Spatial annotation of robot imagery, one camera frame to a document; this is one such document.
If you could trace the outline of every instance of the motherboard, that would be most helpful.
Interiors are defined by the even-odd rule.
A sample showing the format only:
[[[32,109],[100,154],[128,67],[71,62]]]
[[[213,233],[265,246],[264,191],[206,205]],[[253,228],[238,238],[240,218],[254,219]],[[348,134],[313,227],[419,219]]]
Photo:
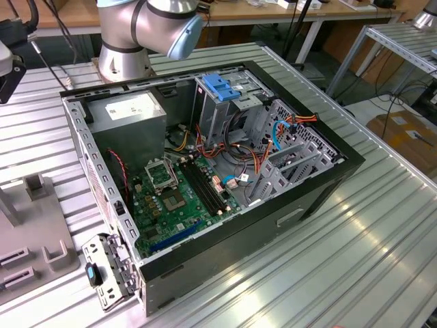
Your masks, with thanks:
[[[215,172],[203,157],[164,163],[152,163],[130,180],[133,219],[140,231],[135,247],[144,257],[241,210],[232,195],[214,188]]]

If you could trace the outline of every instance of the metal shelf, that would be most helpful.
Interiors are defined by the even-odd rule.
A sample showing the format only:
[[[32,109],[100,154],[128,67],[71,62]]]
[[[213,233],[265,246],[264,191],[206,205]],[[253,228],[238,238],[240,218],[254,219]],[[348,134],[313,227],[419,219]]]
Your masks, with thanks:
[[[378,44],[373,46],[363,65],[357,71],[357,75],[368,67],[371,59],[378,53],[380,46],[384,46],[423,72],[437,77],[437,59],[430,55],[431,50],[437,49],[437,32],[420,31],[406,23],[364,26],[330,83],[326,91],[329,96],[334,94],[338,83],[367,37],[374,39]]]
[[[146,318],[136,299],[104,313],[83,267],[0,307],[5,327],[419,327],[437,306],[437,186],[270,49],[256,44],[152,56],[158,74],[254,60],[366,162],[302,224]],[[82,86],[91,64],[68,66]],[[76,250],[106,230],[74,153],[48,70],[27,73],[0,107],[0,185],[53,177]],[[85,261],[79,255],[82,266]]]

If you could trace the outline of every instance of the sticker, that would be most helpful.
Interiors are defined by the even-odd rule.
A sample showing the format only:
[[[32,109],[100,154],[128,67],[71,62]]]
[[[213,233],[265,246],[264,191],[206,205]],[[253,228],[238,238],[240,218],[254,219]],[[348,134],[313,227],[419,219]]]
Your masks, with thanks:
[[[419,137],[421,137],[421,134],[420,134],[419,132],[415,131],[415,130],[409,130],[409,131],[405,131],[405,132],[407,132],[408,135],[409,135],[411,138],[413,138],[413,139],[417,139],[417,135],[418,135]]]
[[[391,118],[393,121],[395,121],[396,124],[398,125],[402,125],[402,124],[407,124],[408,122],[405,121],[405,119],[401,116],[395,116]]]
[[[155,110],[155,103],[148,94],[142,94],[133,99],[108,104],[106,110],[113,121],[134,115],[146,114],[152,117]]]
[[[249,180],[249,175],[243,173],[243,174],[240,176],[240,180],[243,181],[243,182],[247,182],[247,181]]]

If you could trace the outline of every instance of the red wire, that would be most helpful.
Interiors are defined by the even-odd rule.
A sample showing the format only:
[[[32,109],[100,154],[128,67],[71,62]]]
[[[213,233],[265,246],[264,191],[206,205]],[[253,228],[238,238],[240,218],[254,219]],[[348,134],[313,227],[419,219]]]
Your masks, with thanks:
[[[129,188],[128,188],[128,176],[126,174],[126,168],[124,167],[124,163],[122,161],[122,159],[111,149],[108,149],[108,152],[110,152],[118,161],[120,167],[122,168],[123,171],[123,180],[124,180],[124,189],[126,191],[126,202],[128,201],[128,196],[129,196]]]

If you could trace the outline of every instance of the black cord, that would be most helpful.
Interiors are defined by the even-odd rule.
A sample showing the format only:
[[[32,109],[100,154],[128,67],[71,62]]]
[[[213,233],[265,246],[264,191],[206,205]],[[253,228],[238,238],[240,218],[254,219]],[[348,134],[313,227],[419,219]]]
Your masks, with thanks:
[[[436,72],[436,71],[437,71],[437,70],[434,70],[434,71],[432,71],[432,72],[430,72],[430,73],[427,73],[425,76],[427,76],[427,75],[429,75],[429,74],[433,74],[433,73]],[[407,90],[407,91],[404,91],[404,90],[405,90],[407,87],[410,87],[410,86],[412,85],[412,83],[416,83],[416,81],[411,81],[411,82],[407,83],[407,84],[406,84],[406,85],[401,89],[400,92],[398,92],[397,94],[394,94],[394,95],[393,95],[393,99],[392,99],[392,101],[391,101],[391,104],[390,104],[389,110],[387,111],[387,114],[386,114],[386,116],[385,116],[384,129],[382,130],[381,140],[384,140],[385,132],[386,132],[386,129],[387,129],[387,124],[389,123],[389,116],[390,116],[391,108],[392,108],[393,105],[395,104],[395,101],[396,101],[397,98],[399,98],[403,93],[411,91],[411,90]]]
[[[36,6],[35,0],[27,0],[29,5],[31,17],[24,25],[26,26],[27,34],[31,34],[36,31],[36,27],[40,22],[40,14],[38,12],[38,7]]]
[[[384,83],[380,86],[379,91],[384,87],[384,85],[390,81],[390,79],[397,73],[397,71],[402,67],[402,65],[404,64],[405,60],[403,59],[401,64],[390,74],[390,76],[384,81]]]
[[[14,4],[11,0],[6,0],[8,2],[9,8],[11,9],[12,13],[14,14],[15,18],[20,18],[20,15],[18,15],[18,12],[16,11]]]
[[[376,77],[376,80],[375,80],[375,95],[379,98],[379,96],[378,96],[378,80],[380,79],[380,77],[381,77],[381,73],[382,73],[382,71],[384,70],[384,67],[387,65],[387,63],[389,62],[389,60],[390,60],[390,58],[391,58],[391,56],[393,55],[393,53],[391,53],[388,57],[387,57],[387,59],[385,60],[385,62],[383,63],[383,65],[382,65],[382,67],[381,67],[381,69],[380,69],[380,71],[379,71],[379,73],[378,73],[378,76]]]
[[[386,52],[385,54],[383,54],[383,55],[381,55],[381,56],[379,56],[379,60],[376,62],[376,63],[374,63],[374,65],[372,65],[373,64],[373,62],[376,60],[376,58],[378,57],[378,56],[375,56],[375,57],[373,57],[372,58],[372,60],[370,61],[370,63],[369,63],[369,65],[367,66],[367,68],[361,73],[361,74],[359,74],[357,77],[355,77],[355,80],[351,83],[351,84],[349,84],[349,86],[347,86],[346,88],[344,88],[343,89],[343,91],[341,91],[338,95],[336,95],[336,96],[333,96],[333,99],[334,100],[337,100],[338,98],[340,98],[341,96],[343,96],[343,94],[345,93],[345,92],[347,92],[357,81],[358,81],[358,84],[359,84],[359,82],[361,82],[361,80],[360,80],[360,78],[362,77],[362,76],[364,76],[364,74],[366,73],[366,72],[368,72],[368,71],[370,71],[370,70],[373,70],[380,62],[381,62],[381,60],[382,60],[382,58],[384,58],[385,56],[387,56],[389,54],[389,52]]]
[[[59,26],[59,29],[61,30],[62,36],[64,37],[64,40],[66,41],[68,47],[73,52],[73,55],[74,55],[73,64],[75,64],[77,62],[77,57],[79,55],[81,56],[82,59],[85,59],[86,56],[84,57],[83,54],[80,54],[78,52],[76,46],[74,45],[74,43],[72,41],[71,33],[68,30],[68,28],[66,27],[66,25],[64,24],[64,22],[60,19],[59,13],[55,7],[55,4],[53,3],[53,0],[42,0],[42,2],[46,5],[46,7],[50,10],[52,15],[55,17],[57,24]]]
[[[38,54],[38,56],[40,56],[40,59],[42,60],[44,65],[48,68],[48,70],[50,70],[50,73],[52,73],[52,75],[55,77],[56,81],[60,84],[60,86],[63,87],[63,89],[65,91],[67,91],[68,90],[67,87],[61,82],[61,80],[59,80],[59,77],[57,77],[57,75],[55,74],[53,69],[47,64],[46,59],[44,58],[44,56],[41,53],[40,47],[36,44],[35,41],[32,41],[31,44],[32,44],[33,48],[35,49],[36,53]]]
[[[286,59],[286,58],[284,58],[285,50],[286,50],[286,48],[287,48],[287,44],[289,43],[289,40],[288,40],[288,39],[290,38],[290,35],[291,35],[291,32],[292,32],[292,27],[293,27],[294,17],[296,17],[296,9],[297,9],[297,7],[298,7],[298,1],[296,1],[296,4],[294,5],[294,11],[293,11],[292,21],[291,21],[291,23],[290,23],[290,27],[288,27],[287,36],[285,37],[285,42],[284,42],[284,45],[283,45],[283,47],[282,47],[282,58],[283,58],[283,59]]]

